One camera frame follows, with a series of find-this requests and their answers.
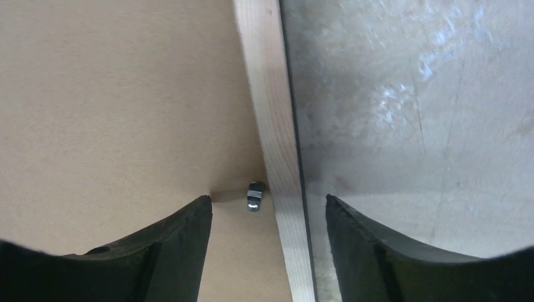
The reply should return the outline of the black wooden picture frame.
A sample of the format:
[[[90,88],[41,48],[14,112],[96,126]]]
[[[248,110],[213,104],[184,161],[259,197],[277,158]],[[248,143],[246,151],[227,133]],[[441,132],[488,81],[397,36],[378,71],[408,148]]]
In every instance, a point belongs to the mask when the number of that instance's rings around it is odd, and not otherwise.
[[[293,301],[316,301],[279,1],[234,1]]]

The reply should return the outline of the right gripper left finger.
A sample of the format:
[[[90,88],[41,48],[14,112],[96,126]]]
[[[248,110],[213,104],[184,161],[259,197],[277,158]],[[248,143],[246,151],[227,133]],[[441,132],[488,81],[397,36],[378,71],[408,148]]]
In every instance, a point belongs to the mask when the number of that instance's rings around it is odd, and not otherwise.
[[[212,226],[200,196],[112,243],[50,255],[1,242],[2,301],[196,301]]]

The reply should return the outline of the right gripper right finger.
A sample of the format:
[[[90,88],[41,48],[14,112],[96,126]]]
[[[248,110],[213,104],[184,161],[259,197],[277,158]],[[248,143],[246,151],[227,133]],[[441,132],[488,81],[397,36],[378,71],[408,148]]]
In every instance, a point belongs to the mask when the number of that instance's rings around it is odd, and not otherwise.
[[[532,301],[533,248],[482,259],[439,249],[326,197],[343,301]]]

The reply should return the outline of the brown backing board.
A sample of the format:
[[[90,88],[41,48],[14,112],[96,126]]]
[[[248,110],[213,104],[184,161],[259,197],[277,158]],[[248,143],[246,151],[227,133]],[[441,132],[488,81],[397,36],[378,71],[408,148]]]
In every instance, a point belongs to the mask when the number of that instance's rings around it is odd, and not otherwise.
[[[231,1],[1,2],[1,238],[83,254],[201,195],[200,301],[290,301]]]

